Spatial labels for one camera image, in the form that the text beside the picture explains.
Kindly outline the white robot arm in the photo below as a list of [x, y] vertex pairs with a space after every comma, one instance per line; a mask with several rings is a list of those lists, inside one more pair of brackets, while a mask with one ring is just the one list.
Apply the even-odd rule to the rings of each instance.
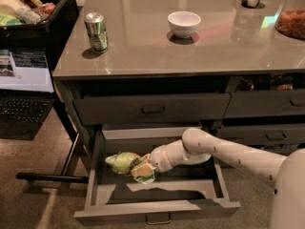
[[190, 128], [182, 137], [155, 148], [132, 168], [134, 177], [150, 177], [177, 165], [193, 165], [214, 156], [274, 189], [270, 229], [305, 229], [305, 150], [288, 156], [258, 150]]

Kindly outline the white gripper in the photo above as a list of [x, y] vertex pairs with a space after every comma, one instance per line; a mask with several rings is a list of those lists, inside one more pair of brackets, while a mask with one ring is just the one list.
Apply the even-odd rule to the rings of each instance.
[[149, 163], [139, 164], [131, 169], [133, 177], [150, 177], [153, 167], [158, 173], [170, 171], [173, 167], [186, 164], [190, 159], [190, 152], [184, 147], [181, 140], [167, 145], [156, 147], [150, 154], [141, 157], [141, 161]]

